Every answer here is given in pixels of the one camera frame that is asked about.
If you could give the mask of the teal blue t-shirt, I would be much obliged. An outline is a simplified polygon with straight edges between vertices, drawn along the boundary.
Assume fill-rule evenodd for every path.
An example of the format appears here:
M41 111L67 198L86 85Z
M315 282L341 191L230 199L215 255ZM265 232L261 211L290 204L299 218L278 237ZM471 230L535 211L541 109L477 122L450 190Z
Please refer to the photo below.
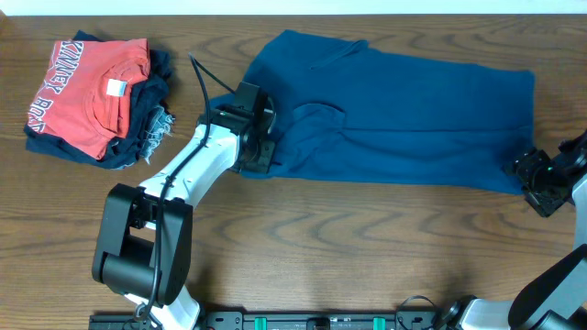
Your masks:
M270 177L520 191L504 166L534 142L530 71L286 30L244 81L276 111Z

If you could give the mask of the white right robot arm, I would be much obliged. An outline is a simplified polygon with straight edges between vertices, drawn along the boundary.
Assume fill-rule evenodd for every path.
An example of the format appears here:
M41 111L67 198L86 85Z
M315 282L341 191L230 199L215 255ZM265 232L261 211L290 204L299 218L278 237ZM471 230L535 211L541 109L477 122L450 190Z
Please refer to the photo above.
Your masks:
M586 327L586 135L559 144L559 154L532 148L505 168L521 183L526 202L542 217L564 204L575 207L572 252L512 301L468 296L433 324L435 329L529 330Z

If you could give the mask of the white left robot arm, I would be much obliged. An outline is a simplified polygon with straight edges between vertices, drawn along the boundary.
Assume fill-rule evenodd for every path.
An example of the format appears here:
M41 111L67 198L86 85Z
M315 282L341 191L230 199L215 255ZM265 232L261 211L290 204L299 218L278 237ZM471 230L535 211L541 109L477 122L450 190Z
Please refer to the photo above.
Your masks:
M185 282L191 264L193 212L225 171L265 172L275 121L266 107L223 105L203 115L185 148L137 187L107 195L93 278L136 305L131 315L93 315L92 329L195 329L199 303Z

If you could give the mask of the frayed denim garment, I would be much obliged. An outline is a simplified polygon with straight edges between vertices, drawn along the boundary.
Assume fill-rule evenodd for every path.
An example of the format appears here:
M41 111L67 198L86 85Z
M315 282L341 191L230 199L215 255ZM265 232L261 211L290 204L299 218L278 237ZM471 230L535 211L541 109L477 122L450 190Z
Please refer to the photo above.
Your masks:
M172 126L175 123L175 116L170 114L160 104L156 105L150 112L145 126L144 138L140 150L140 157L150 164L150 158L165 136L172 134Z

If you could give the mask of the navy folded garment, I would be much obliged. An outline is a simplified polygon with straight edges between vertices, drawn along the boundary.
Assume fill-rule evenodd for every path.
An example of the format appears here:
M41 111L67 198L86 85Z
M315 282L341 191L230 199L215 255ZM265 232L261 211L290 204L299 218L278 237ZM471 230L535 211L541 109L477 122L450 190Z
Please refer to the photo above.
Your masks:
M71 39L104 42L83 31L78 31ZM131 88L130 128L127 136L112 139L108 143L105 155L101 159L93 159L68 144L61 137L38 134L25 124L24 133L27 137L27 150L107 170L123 170L139 160L143 160L139 153L142 147L145 126L150 112L156 105L165 107L164 100L170 91L168 80L172 75L170 54L166 51L151 49L150 46L149 49L149 78L144 82L134 84Z

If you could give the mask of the red folded t-shirt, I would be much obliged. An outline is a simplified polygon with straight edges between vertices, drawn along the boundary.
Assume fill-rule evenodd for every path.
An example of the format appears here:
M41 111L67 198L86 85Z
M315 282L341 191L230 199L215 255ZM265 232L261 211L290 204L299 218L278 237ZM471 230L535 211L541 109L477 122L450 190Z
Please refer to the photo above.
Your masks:
M144 38L128 41L59 40L28 109L27 126L63 138L95 160L130 128L130 94L150 75Z

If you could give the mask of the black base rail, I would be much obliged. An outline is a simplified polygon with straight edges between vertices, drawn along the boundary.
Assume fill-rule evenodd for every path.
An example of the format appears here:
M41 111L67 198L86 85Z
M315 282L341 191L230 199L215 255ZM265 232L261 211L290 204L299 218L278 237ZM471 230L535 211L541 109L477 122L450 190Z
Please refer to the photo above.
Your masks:
M402 307L394 313L243 313L216 311L200 316L201 330L396 330L507 329L511 303L474 299L456 302L446 313Z

